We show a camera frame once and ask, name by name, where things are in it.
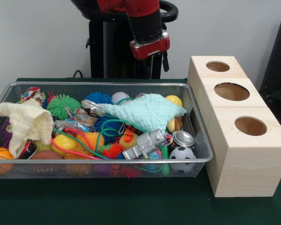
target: pink cord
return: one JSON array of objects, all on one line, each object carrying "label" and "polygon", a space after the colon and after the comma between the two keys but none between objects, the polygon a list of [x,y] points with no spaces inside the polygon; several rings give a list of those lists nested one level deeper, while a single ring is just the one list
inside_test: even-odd
[{"label": "pink cord", "polygon": [[65,131],[66,131],[66,132],[72,131],[72,132],[74,132],[74,133],[76,133],[76,134],[81,135],[81,136],[86,140],[86,142],[88,143],[89,148],[90,148],[92,151],[94,151],[94,148],[93,148],[93,146],[91,145],[91,143],[89,142],[88,138],[87,138],[82,132],[80,132],[79,130],[72,129],[72,128],[65,128]]},{"label": "pink cord", "polygon": [[51,139],[51,143],[52,143],[58,150],[61,150],[61,151],[64,151],[64,152],[71,153],[71,154],[78,155],[78,156],[85,157],[85,158],[89,158],[89,159],[99,159],[99,158],[92,157],[92,156],[88,156],[88,155],[85,155],[85,154],[82,154],[82,153],[79,153],[79,152],[76,152],[76,151],[65,150],[65,149],[59,147],[59,146],[54,142],[54,139],[53,139],[53,138]]}]

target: green spiky ball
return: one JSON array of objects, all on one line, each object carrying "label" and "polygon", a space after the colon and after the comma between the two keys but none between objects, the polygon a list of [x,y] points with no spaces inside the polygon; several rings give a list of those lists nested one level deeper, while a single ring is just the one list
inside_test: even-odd
[{"label": "green spiky ball", "polygon": [[81,104],[68,95],[57,95],[48,104],[47,110],[51,112],[52,116],[56,116],[60,120],[66,120],[68,119],[68,113],[65,109],[66,106],[73,113],[75,109],[81,107]]}]

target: wooden cube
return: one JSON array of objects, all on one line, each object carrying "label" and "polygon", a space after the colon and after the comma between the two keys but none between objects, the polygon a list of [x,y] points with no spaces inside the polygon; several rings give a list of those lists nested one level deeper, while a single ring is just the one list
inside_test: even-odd
[{"label": "wooden cube", "polygon": [[202,78],[197,103],[206,128],[213,107],[267,107],[248,78]]},{"label": "wooden cube", "polygon": [[188,85],[195,97],[201,78],[247,78],[234,56],[192,56]]},{"label": "wooden cube", "polygon": [[281,179],[281,126],[267,107],[213,107],[208,135],[215,197],[273,196]]}]

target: white wall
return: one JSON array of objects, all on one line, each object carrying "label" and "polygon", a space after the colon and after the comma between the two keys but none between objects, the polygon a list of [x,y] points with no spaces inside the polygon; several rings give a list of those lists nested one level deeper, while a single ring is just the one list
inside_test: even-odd
[{"label": "white wall", "polygon": [[[170,0],[170,72],[187,77],[190,55],[235,55],[258,87],[281,21],[281,0]],[[90,74],[88,21],[70,0],[0,0],[0,91],[17,77]]]}]

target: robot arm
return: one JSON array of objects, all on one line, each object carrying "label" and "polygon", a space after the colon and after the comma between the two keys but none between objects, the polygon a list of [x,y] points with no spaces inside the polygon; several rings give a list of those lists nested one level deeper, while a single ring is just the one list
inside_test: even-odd
[{"label": "robot arm", "polygon": [[170,38],[163,30],[159,0],[71,0],[88,19],[96,19],[117,7],[125,7],[134,41],[133,55],[144,60],[170,48]]}]

